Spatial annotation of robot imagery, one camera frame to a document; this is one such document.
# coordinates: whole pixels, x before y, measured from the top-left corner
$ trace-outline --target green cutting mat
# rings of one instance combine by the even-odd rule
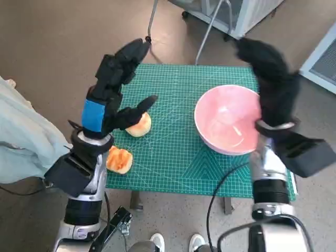
[[[152,129],[142,138],[114,131],[115,145],[133,154],[131,170],[108,173],[108,188],[212,195],[232,166],[248,156],[226,156],[208,148],[197,134],[194,108],[207,90],[235,84],[257,91],[245,67],[140,65],[132,82],[123,87],[122,108],[135,107],[150,95],[159,99],[150,109]],[[289,183],[294,199],[292,183]],[[248,167],[232,174],[218,196],[252,197]]]

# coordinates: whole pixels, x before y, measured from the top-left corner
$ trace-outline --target air conditioner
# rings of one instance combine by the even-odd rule
[[[336,93],[336,23],[303,64],[301,74]]]

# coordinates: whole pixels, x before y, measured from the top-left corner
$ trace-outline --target blue band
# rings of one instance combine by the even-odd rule
[[[105,105],[86,100],[82,112],[82,125],[87,130],[101,132],[105,113]]]

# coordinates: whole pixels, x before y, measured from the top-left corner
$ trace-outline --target gray floor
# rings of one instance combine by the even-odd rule
[[[67,119],[79,121],[87,88],[101,57],[128,41],[144,37],[152,0],[0,0],[0,75],[17,81],[17,89],[35,109],[66,136]],[[181,19],[178,7],[161,0],[152,29],[153,46],[145,62],[191,64],[206,25],[196,18]],[[332,0],[286,1],[274,18],[266,18],[248,37],[275,45],[293,68],[304,60],[335,21]],[[200,59],[203,65],[240,66],[230,44],[213,30]],[[336,147],[336,98],[317,85],[302,80],[297,104],[301,130],[327,139]],[[335,251],[335,166],[313,178],[298,179],[299,196],[294,203],[308,227],[316,251]],[[29,191],[35,179],[10,188]],[[109,190],[112,210],[128,206],[129,191]],[[166,251],[187,251],[194,233],[205,236],[209,197],[143,193],[144,213],[134,213],[128,246],[161,232]],[[63,217],[66,198],[62,193],[15,197],[0,192],[0,251],[50,251]],[[236,210],[224,216],[220,201],[211,218],[213,239],[230,227],[250,220],[247,199],[235,199]],[[115,235],[106,251],[123,251],[123,240]],[[227,251],[246,251],[246,233],[230,238]]]

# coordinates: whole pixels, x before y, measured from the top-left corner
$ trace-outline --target white sneaker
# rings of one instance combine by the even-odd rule
[[[159,233],[152,235],[151,239],[152,242],[160,249],[160,252],[164,252],[164,239],[163,236]]]
[[[189,252],[194,252],[202,245],[205,245],[204,238],[199,234],[194,234],[193,237],[191,237],[190,239]]]

